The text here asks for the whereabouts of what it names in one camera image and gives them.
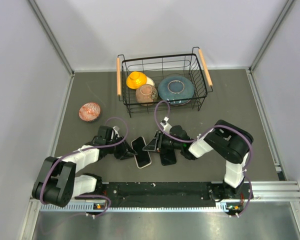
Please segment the blue smartphone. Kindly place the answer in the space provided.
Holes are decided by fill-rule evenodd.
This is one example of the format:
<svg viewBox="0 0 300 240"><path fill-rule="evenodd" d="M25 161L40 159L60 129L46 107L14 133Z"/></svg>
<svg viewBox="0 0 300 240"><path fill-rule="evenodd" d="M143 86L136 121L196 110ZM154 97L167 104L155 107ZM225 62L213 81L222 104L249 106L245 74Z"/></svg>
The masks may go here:
<svg viewBox="0 0 300 240"><path fill-rule="evenodd" d="M163 166L175 165L177 163L176 154L173 149L161 151L159 156Z"/></svg>

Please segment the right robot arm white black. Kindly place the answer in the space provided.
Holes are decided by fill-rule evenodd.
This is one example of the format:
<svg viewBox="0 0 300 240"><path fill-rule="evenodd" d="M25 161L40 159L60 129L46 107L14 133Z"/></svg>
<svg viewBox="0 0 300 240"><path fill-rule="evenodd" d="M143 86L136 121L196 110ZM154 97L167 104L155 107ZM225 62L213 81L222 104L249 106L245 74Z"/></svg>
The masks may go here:
<svg viewBox="0 0 300 240"><path fill-rule="evenodd" d="M225 174L221 185L209 189L214 201L239 197L245 181L247 159L250 157L253 137L245 130L224 120L218 120L206 133L190 138L180 126L172 126L168 118L160 122L160 128L143 150L159 153L166 160L175 156L175 150L188 160L197 160L215 151L225 159Z"/></svg>

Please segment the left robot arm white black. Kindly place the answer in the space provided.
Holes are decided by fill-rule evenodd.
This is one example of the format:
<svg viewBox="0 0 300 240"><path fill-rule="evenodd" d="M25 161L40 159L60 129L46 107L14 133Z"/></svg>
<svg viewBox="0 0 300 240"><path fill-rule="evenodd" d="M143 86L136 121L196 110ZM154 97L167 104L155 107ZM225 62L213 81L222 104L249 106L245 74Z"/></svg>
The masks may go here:
<svg viewBox="0 0 300 240"><path fill-rule="evenodd" d="M119 134L119 127L99 127L93 139L77 150L60 157L47 157L32 188L32 197L42 204L65 207L72 198L88 194L99 198L104 191L102 178L91 173L76 173L108 155L118 160L137 156L137 152Z"/></svg>

